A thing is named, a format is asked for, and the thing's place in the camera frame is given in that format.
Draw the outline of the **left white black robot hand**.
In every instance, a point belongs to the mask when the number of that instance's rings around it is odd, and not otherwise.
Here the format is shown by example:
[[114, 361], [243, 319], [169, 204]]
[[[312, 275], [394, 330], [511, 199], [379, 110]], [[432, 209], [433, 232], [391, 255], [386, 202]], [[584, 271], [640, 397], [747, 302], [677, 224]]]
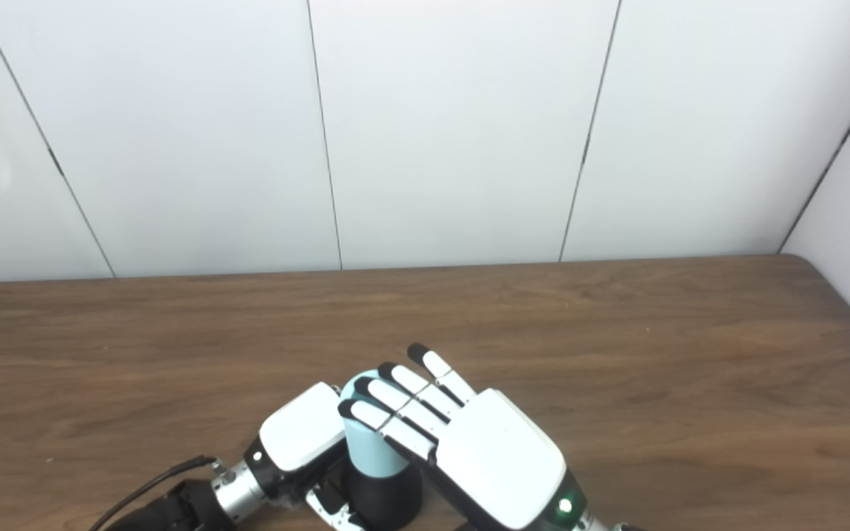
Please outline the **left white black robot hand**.
[[306, 504], [334, 530], [364, 530], [367, 525], [334, 483], [348, 457], [339, 403], [336, 386], [320, 382], [303, 391], [263, 421], [243, 454], [243, 469], [261, 504]]

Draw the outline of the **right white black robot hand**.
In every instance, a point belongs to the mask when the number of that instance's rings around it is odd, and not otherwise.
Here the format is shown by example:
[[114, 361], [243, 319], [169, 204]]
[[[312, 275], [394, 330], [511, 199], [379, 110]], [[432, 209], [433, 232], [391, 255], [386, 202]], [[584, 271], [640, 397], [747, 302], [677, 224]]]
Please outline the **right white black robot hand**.
[[477, 391], [431, 347], [407, 355], [429, 373], [381, 364], [341, 400], [476, 530], [600, 530], [560, 447], [498, 389]]

